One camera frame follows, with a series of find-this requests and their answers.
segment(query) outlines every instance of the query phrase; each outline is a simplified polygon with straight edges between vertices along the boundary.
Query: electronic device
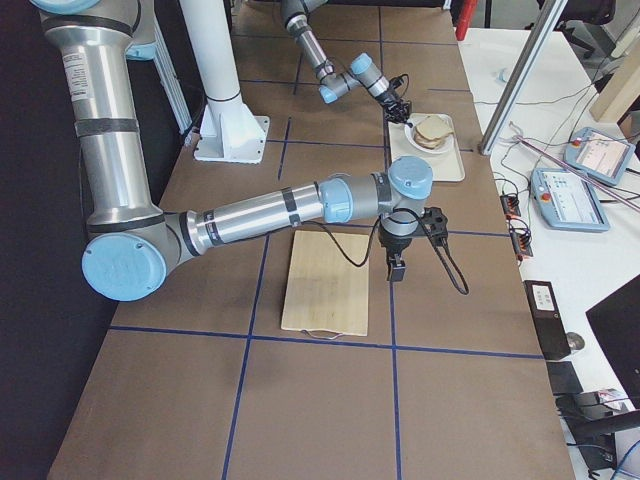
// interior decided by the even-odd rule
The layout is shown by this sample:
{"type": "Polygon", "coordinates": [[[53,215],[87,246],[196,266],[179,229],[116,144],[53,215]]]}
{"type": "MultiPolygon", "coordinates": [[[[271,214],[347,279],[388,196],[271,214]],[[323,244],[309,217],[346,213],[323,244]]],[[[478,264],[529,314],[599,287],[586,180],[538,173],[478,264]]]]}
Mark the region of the electronic device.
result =
{"type": "Polygon", "coordinates": [[[571,172],[536,168],[531,189],[540,213],[551,228],[581,232],[609,230],[600,201],[591,185],[571,172]]]}
{"type": "Polygon", "coordinates": [[[560,360],[571,353],[551,282],[525,280],[529,310],[544,358],[560,360]]]}
{"type": "Polygon", "coordinates": [[[610,187],[617,185],[635,153],[635,145],[591,127],[571,139],[564,152],[569,165],[610,187]]]}

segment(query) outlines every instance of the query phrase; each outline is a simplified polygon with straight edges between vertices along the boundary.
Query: wooden cutting board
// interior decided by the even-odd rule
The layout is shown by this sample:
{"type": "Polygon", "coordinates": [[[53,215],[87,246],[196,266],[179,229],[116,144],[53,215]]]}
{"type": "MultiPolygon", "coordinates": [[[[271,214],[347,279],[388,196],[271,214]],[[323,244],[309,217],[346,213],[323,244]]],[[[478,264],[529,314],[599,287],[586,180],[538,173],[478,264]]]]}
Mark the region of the wooden cutting board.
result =
{"type": "MultiPolygon", "coordinates": [[[[367,235],[334,234],[356,262],[367,235]]],[[[356,268],[324,232],[297,231],[293,240],[283,330],[366,336],[369,320],[369,262],[356,268]]]]}

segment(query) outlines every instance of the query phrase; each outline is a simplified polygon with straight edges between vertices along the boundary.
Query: bread slice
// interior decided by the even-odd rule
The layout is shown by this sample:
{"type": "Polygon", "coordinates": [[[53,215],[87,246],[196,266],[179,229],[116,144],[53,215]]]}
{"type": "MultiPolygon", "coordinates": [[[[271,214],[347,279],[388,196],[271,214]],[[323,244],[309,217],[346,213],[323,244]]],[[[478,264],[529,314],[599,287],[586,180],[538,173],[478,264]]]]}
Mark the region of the bread slice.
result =
{"type": "Polygon", "coordinates": [[[433,150],[442,146],[453,129],[438,115],[427,115],[416,125],[413,140],[421,147],[433,150]]]}

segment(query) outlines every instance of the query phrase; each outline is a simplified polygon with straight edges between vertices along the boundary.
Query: screen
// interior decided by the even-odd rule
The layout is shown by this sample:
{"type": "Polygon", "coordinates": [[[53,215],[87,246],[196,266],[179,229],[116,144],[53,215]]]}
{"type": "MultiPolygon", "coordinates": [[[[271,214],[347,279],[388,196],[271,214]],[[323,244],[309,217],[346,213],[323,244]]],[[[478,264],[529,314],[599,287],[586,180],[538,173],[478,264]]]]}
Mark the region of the screen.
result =
{"type": "Polygon", "coordinates": [[[584,143],[577,162],[607,177],[615,177],[629,146],[601,133],[591,132],[584,143]]]}
{"type": "Polygon", "coordinates": [[[580,177],[563,171],[544,172],[543,176],[561,222],[602,223],[591,191],[580,177]]]}

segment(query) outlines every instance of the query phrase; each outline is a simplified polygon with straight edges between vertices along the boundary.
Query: black band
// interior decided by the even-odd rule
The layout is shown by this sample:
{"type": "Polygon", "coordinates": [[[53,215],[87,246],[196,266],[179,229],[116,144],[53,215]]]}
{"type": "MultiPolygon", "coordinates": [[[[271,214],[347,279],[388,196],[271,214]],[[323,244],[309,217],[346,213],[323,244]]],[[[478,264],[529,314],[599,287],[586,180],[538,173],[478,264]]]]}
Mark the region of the black band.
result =
{"type": "Polygon", "coordinates": [[[299,36],[301,36],[305,32],[310,32],[310,31],[311,31],[311,27],[309,25],[305,24],[304,26],[296,28],[293,32],[289,32],[289,33],[297,41],[299,36]]]}
{"type": "Polygon", "coordinates": [[[42,22],[42,30],[46,33],[58,27],[100,27],[133,36],[131,27],[126,23],[111,18],[92,17],[90,15],[56,15],[42,22]]]}
{"type": "Polygon", "coordinates": [[[217,98],[212,98],[209,95],[207,95],[207,98],[209,100],[213,100],[214,102],[230,102],[231,100],[233,100],[234,98],[238,98],[238,95],[240,95],[240,90],[238,90],[238,93],[236,93],[233,97],[229,97],[229,98],[224,98],[222,100],[218,100],[217,98]]]}
{"type": "Polygon", "coordinates": [[[378,195],[378,205],[380,207],[386,207],[391,209],[391,184],[389,183],[389,176],[386,173],[372,173],[376,183],[376,194],[378,195]]]}
{"type": "Polygon", "coordinates": [[[164,213],[142,220],[131,220],[129,222],[100,223],[98,225],[87,225],[87,230],[91,233],[115,233],[135,230],[136,228],[150,227],[164,222],[164,213]]]}
{"type": "Polygon", "coordinates": [[[189,235],[189,228],[187,227],[187,212],[182,212],[179,217],[180,233],[182,234],[182,241],[187,246],[187,250],[194,257],[199,257],[200,253],[196,250],[196,247],[191,241],[191,235],[189,235]]]}
{"type": "Polygon", "coordinates": [[[136,20],[133,22],[133,26],[131,27],[131,31],[135,32],[140,26],[140,20],[142,20],[142,5],[140,4],[140,0],[138,0],[138,14],[136,15],[136,20]]]}
{"type": "Polygon", "coordinates": [[[76,122],[78,138],[112,132],[138,133],[139,131],[138,121],[135,118],[88,118],[76,122]]]}
{"type": "Polygon", "coordinates": [[[289,223],[292,226],[300,225],[300,215],[298,215],[298,205],[296,205],[296,199],[293,196],[291,187],[283,188],[281,190],[282,198],[284,199],[284,206],[289,212],[289,223]]]}
{"type": "Polygon", "coordinates": [[[218,227],[216,227],[216,221],[214,217],[214,210],[209,210],[208,212],[204,212],[204,222],[205,227],[207,228],[207,233],[209,234],[209,240],[211,240],[211,245],[214,247],[219,247],[220,245],[224,245],[224,242],[220,238],[220,234],[218,233],[218,227]]]}

